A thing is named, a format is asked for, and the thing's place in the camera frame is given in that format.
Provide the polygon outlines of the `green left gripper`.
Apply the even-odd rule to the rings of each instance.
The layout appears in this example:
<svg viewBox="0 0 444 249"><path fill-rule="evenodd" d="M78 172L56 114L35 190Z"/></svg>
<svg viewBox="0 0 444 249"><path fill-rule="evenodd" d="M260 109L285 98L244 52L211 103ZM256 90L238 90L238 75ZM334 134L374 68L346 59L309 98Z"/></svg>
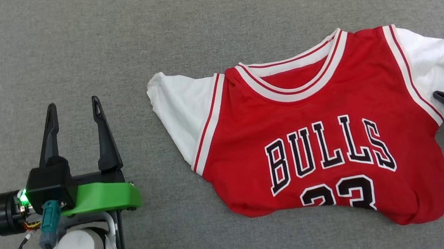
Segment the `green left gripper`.
<svg viewBox="0 0 444 249"><path fill-rule="evenodd" d="M64 227L68 230L87 223L106 222L110 240L117 249L125 249L122 212L136 210L142 205L141 192L132 182L125 181L121 171L121 155L97 96L92 96L92 109L93 119L98 126L98 166L101 172L74 178L78 186L76 205L73 209L63 211ZM45 167L51 157L58 156L58 132L56 104L50 103L43 132L40 168Z"/></svg>

